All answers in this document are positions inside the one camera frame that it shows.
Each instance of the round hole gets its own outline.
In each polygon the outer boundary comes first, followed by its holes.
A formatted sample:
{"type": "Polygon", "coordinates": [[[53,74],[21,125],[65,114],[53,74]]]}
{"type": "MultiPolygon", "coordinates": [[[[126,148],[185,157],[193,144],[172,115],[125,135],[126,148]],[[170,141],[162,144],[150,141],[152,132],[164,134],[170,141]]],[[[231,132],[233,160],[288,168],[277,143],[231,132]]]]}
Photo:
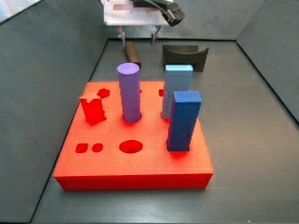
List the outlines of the round hole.
{"type": "Polygon", "coordinates": [[[137,153],[142,149],[142,144],[136,140],[126,140],[118,145],[124,153],[137,153]]]}
{"type": "Polygon", "coordinates": [[[76,147],[77,153],[84,153],[88,150],[89,145],[86,143],[78,143],[76,147]]]}
{"type": "Polygon", "coordinates": [[[93,152],[101,152],[102,151],[102,143],[94,143],[92,146],[92,151],[93,152]]]}

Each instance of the blue rectangular block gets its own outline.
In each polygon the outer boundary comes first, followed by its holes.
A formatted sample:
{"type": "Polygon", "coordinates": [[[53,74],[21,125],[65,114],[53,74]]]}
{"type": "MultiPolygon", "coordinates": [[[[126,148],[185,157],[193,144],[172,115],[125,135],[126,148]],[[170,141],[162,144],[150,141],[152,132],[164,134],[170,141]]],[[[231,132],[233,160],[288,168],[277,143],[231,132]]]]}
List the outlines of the blue rectangular block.
{"type": "Polygon", "coordinates": [[[201,107],[201,97],[196,91],[172,94],[172,114],[168,130],[168,151],[188,151],[192,131],[201,107]]]}

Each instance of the black object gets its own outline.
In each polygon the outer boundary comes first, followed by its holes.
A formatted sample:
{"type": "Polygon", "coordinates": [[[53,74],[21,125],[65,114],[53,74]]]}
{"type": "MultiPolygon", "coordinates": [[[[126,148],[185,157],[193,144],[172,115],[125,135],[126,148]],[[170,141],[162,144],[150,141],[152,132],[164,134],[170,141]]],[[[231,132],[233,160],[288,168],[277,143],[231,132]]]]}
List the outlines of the black object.
{"type": "Polygon", "coordinates": [[[197,45],[162,45],[162,68],[165,65],[192,65],[195,72],[203,72],[209,52],[199,51],[197,45]]]}
{"type": "Polygon", "coordinates": [[[184,19],[184,13],[177,3],[170,3],[165,7],[162,17],[169,26],[176,26],[184,19]]]}
{"type": "MultiPolygon", "coordinates": [[[[130,1],[133,2],[133,6],[134,7],[145,7],[145,8],[148,7],[148,8],[153,8],[153,5],[149,4],[148,2],[142,1],[142,0],[130,0],[130,1]]],[[[160,7],[164,7],[165,6],[165,4],[161,3],[160,1],[152,0],[152,2],[154,4],[157,4],[160,7]]]]}
{"type": "Polygon", "coordinates": [[[184,19],[184,13],[177,3],[166,3],[166,1],[150,0],[153,4],[142,0],[132,0],[134,7],[154,7],[154,4],[160,7],[160,12],[162,13],[162,18],[169,26],[176,26],[184,19]]]}

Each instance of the red block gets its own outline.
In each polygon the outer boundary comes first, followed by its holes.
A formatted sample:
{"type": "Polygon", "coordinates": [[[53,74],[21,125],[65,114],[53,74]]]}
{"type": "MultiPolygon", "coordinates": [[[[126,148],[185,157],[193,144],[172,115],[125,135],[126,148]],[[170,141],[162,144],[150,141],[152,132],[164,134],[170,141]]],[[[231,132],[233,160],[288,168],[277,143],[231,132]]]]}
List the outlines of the red block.
{"type": "Polygon", "coordinates": [[[141,119],[128,123],[117,82],[90,82],[85,94],[109,90],[101,100],[105,121],[90,125],[78,105],[53,177],[64,190],[205,187],[213,173],[200,122],[188,152],[166,150],[169,121],[161,118],[164,83],[141,81],[141,119]]]}

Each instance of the gray wall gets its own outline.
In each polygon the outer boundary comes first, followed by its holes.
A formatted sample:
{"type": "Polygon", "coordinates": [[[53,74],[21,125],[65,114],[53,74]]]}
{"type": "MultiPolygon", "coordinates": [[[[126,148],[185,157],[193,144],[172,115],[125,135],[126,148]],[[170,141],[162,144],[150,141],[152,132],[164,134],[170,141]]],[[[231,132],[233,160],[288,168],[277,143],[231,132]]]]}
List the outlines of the gray wall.
{"type": "MultiPolygon", "coordinates": [[[[166,39],[236,40],[249,19],[265,0],[175,0],[185,12],[185,19],[175,27],[164,27],[158,37],[166,39]]],[[[152,26],[126,26],[129,38],[149,38],[152,26]]],[[[105,27],[110,38],[117,31],[105,27]]]]}
{"type": "Polygon", "coordinates": [[[101,10],[41,1],[0,26],[0,222],[32,218],[106,42],[101,10]]]}
{"type": "Polygon", "coordinates": [[[237,43],[299,121],[299,1],[267,0],[237,43]]]}

